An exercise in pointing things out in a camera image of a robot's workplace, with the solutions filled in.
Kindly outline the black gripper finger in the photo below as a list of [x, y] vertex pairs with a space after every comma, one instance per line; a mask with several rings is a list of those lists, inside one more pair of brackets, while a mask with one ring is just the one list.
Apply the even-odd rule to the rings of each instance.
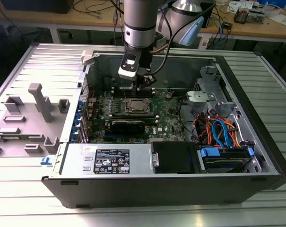
[[143, 75], [138, 74], [137, 80], [136, 80], [136, 90], [141, 91], [145, 89], [146, 87], [154, 84], [155, 82], [156, 82], [156, 78], [150, 71], [147, 71]]

